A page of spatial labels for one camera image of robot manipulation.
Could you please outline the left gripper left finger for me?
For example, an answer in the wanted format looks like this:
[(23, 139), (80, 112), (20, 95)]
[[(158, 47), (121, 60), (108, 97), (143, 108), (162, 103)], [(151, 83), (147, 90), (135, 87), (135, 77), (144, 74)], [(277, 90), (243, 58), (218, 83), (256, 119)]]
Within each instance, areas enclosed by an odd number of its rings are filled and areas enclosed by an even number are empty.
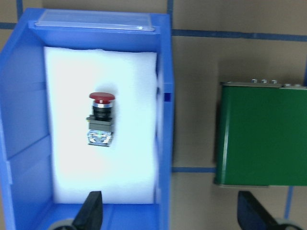
[(100, 230), (103, 223), (101, 191), (92, 191), (72, 222), (77, 230)]

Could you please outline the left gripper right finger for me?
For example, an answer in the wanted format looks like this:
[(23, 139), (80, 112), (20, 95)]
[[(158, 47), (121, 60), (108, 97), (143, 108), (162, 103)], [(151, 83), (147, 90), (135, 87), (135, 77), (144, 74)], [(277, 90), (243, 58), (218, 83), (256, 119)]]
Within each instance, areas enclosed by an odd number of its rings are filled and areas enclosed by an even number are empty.
[(275, 230), (278, 222), (250, 191), (239, 191), (237, 221), (242, 230)]

